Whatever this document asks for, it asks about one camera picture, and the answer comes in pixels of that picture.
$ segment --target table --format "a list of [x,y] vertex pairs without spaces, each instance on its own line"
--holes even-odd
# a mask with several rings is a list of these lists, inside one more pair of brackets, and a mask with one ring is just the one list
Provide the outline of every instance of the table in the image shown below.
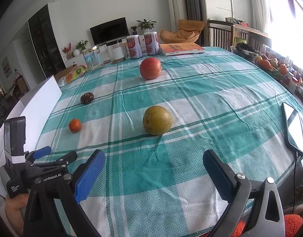
[[[303,126],[303,108],[264,71],[217,47],[198,55],[156,56],[162,74],[145,81],[144,59],[109,64],[63,86],[37,149],[53,161],[78,153],[73,172],[96,149],[106,165],[89,197],[81,203],[102,236],[198,236],[211,229],[227,203],[221,200],[202,163],[212,149],[234,172],[280,185],[293,169],[285,147],[282,102],[294,106]],[[88,105],[85,92],[94,94]],[[143,128],[145,110],[160,105],[171,112],[172,128],[151,136]],[[71,133],[68,123],[83,126]],[[74,235],[64,212],[67,233]]]

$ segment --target dark cabinet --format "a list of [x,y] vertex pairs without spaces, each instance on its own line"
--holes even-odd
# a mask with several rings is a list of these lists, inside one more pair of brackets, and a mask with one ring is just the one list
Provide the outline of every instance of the dark cabinet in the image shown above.
[[55,40],[47,5],[29,19],[29,29],[37,57],[46,77],[65,69]]

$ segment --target painting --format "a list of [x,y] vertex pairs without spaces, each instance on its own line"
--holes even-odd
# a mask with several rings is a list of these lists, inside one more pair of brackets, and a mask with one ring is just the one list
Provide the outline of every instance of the painting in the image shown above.
[[10,68],[7,56],[3,60],[3,69],[4,69],[6,78],[8,78],[11,75],[11,68]]

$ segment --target white vase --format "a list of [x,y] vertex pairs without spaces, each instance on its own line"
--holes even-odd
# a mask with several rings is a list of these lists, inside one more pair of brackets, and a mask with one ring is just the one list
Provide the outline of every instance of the white vase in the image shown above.
[[75,51],[73,51],[73,55],[76,57],[78,55],[80,55],[80,50],[76,49]]

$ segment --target hand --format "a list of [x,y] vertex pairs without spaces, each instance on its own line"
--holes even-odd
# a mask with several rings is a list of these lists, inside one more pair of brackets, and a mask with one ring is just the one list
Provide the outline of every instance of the hand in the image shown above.
[[27,193],[20,193],[12,199],[9,196],[6,197],[6,215],[10,225],[19,236],[23,234],[23,218],[20,208],[26,206],[28,198]]

